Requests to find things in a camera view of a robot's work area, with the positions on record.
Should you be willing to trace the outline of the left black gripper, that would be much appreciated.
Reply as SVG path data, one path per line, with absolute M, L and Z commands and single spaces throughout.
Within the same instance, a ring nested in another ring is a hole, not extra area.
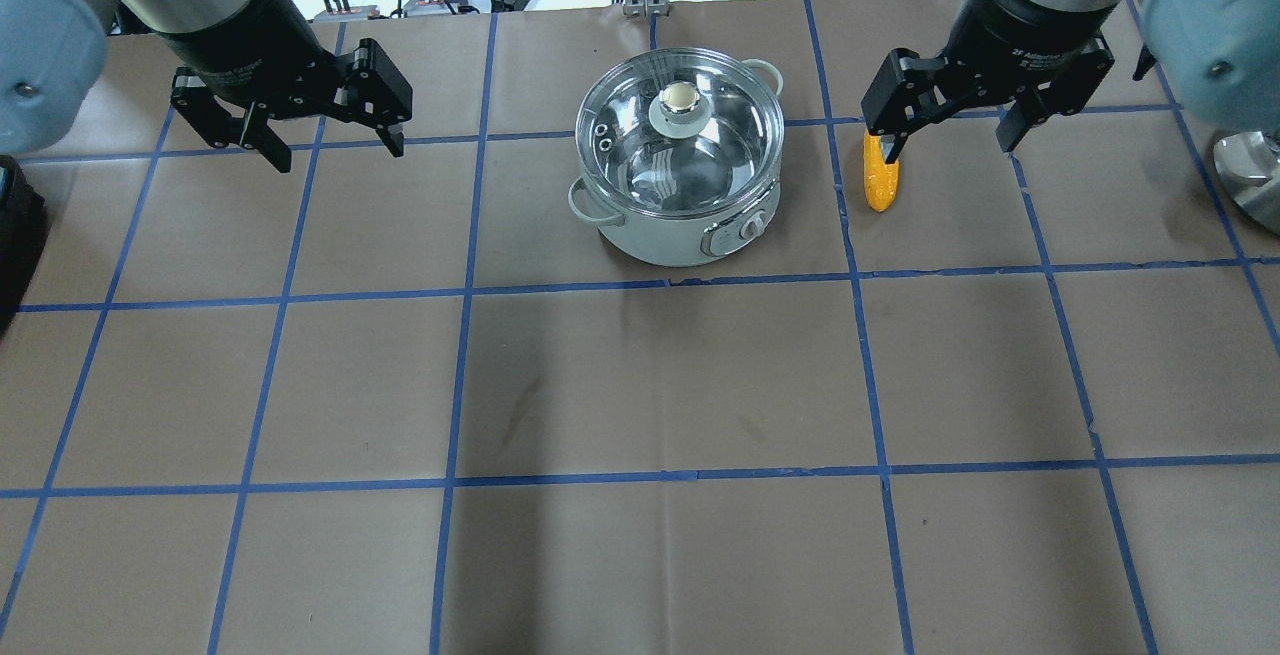
M 270 119 L 329 116 L 370 128 L 392 157 L 404 155 L 410 81 L 372 37 L 335 58 L 293 0 L 248 0 L 210 29 L 173 35 L 172 49 L 189 70 L 174 73 L 172 107 L 211 148 L 236 145 L 289 173 L 291 148 Z

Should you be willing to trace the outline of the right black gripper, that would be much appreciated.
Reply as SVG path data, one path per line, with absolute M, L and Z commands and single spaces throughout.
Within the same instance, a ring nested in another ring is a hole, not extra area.
M 996 128 L 1005 154 L 1051 116 L 1074 116 L 1115 64 L 1108 43 L 1097 43 L 1110 14 L 1110 5 L 1055 12 L 1030 0 L 964 0 L 945 55 L 893 49 L 864 93 L 861 113 L 879 139 L 881 162 L 897 162 L 925 125 L 1014 95 Z

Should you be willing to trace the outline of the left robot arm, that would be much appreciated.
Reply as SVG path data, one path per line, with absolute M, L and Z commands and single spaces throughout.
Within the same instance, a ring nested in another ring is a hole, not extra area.
M 172 107 L 211 148 L 239 146 L 285 173 L 292 154 L 273 122 L 326 116 L 404 154 L 407 78 L 371 37 L 329 52 L 293 0 L 3 0 L 3 154 L 38 152 L 69 134 L 105 67 L 119 5 L 180 59 Z

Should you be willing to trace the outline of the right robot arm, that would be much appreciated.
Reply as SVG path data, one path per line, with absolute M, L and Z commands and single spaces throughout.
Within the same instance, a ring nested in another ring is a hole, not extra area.
M 1012 152 L 1052 116 L 1083 111 L 1115 63 L 1101 32 L 1123 0 L 963 0 L 933 58 L 893 49 L 861 99 L 867 203 L 888 209 L 909 136 L 959 113 L 1004 107 L 996 137 Z M 1179 102 L 1228 130 L 1217 180 L 1258 226 L 1277 232 L 1279 0 L 1135 0 L 1133 73 L 1161 67 Z

